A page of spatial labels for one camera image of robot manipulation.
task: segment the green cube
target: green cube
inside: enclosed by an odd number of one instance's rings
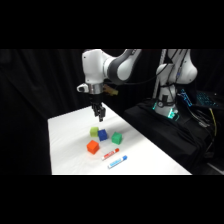
[[[114,135],[112,136],[112,142],[120,145],[122,141],[122,134],[115,132]]]
[[[90,130],[90,136],[91,137],[98,137],[98,131],[99,131],[99,128],[97,128],[97,127],[91,128],[91,130]]]

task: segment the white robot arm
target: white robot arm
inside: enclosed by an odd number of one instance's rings
[[[89,94],[95,116],[103,121],[106,111],[102,107],[103,82],[110,79],[116,85],[126,83],[141,55],[142,49],[126,49],[119,57],[112,57],[101,49],[86,50],[82,55],[86,83],[78,86],[79,92]],[[197,76],[197,69],[190,58],[190,49],[168,49],[172,64],[159,66],[160,95],[155,112],[173,119],[178,110],[175,105],[175,84],[189,84]]]
[[[126,49],[119,57],[112,57],[101,49],[86,50],[82,55],[85,84],[77,87],[79,92],[88,93],[95,116],[103,121],[106,111],[102,107],[104,79],[116,85],[126,83],[141,55],[142,49]]]
[[[190,49],[169,49],[168,57],[173,64],[161,65],[157,70],[160,94],[154,109],[156,113],[170,119],[178,114],[175,104],[177,95],[175,84],[190,84],[198,74],[192,64],[190,52]]]

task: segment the red cube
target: red cube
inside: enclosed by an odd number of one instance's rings
[[[95,142],[95,141],[91,141],[88,145],[87,145],[87,149],[90,153],[92,153],[93,155],[96,154],[96,152],[100,149],[99,143]]]

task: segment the green light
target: green light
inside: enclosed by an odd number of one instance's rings
[[[153,110],[155,110],[157,103],[155,103],[154,107],[152,108]]]
[[[170,109],[170,113],[168,115],[168,118],[173,119],[175,116],[175,113],[173,112],[173,108]]]

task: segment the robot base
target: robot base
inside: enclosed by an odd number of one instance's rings
[[[179,118],[178,110],[175,104],[173,106],[166,106],[161,108],[156,103],[153,109],[157,114],[160,114],[164,117],[168,117],[169,119],[177,120]]]

